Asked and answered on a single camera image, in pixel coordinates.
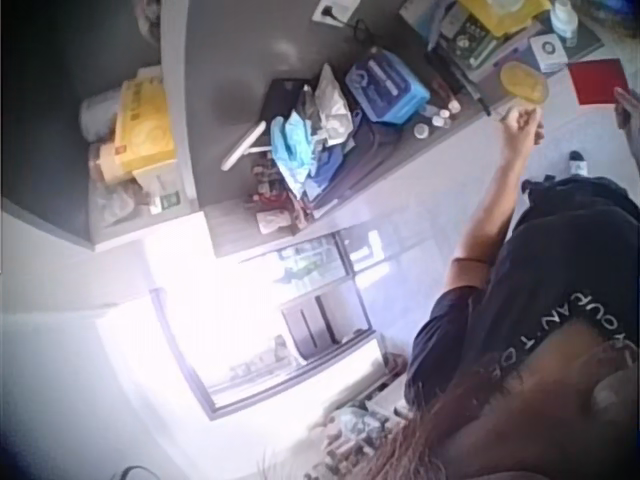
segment blue box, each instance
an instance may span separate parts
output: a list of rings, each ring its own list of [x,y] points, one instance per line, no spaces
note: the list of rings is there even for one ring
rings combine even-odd
[[[346,84],[372,122],[401,125],[431,97],[402,60],[378,47],[351,67]]]

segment pen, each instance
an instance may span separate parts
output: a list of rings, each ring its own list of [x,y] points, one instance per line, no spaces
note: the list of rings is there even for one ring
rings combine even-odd
[[[466,73],[464,73],[462,69],[455,64],[455,61],[453,59],[448,58],[448,60],[449,60],[449,68],[451,68],[451,71],[453,72],[453,74],[458,78],[458,80],[460,80],[460,83],[464,85],[464,88],[466,88],[467,91],[471,94],[471,97],[473,97],[473,99],[480,104],[480,106],[482,107],[482,110],[484,110],[484,113],[487,114],[487,117],[490,117],[491,108],[489,108],[489,105],[487,104],[486,100],[482,97],[482,95],[478,91],[478,87],[476,86],[476,84],[473,83],[469,79],[469,77],[467,77]]]

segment hand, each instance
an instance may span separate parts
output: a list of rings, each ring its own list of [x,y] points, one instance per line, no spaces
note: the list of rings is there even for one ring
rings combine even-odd
[[[640,168],[640,95],[633,90],[627,93],[621,88],[616,88],[613,93],[617,100],[616,123],[620,130],[624,130],[631,154]]]
[[[526,161],[534,145],[544,138],[539,107],[511,107],[502,118],[503,149],[505,160]]]

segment red paper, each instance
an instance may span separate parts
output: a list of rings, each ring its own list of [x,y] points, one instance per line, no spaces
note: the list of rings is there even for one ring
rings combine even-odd
[[[572,63],[569,73],[580,105],[614,105],[615,87],[629,91],[622,63],[617,58]]]

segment black t-shirt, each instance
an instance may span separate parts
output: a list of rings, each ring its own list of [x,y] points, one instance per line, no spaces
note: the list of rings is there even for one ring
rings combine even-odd
[[[445,292],[416,335],[410,405],[428,404],[490,354],[500,368],[517,368],[571,318],[638,345],[637,206],[617,185],[592,179],[555,182],[529,198],[487,288]]]

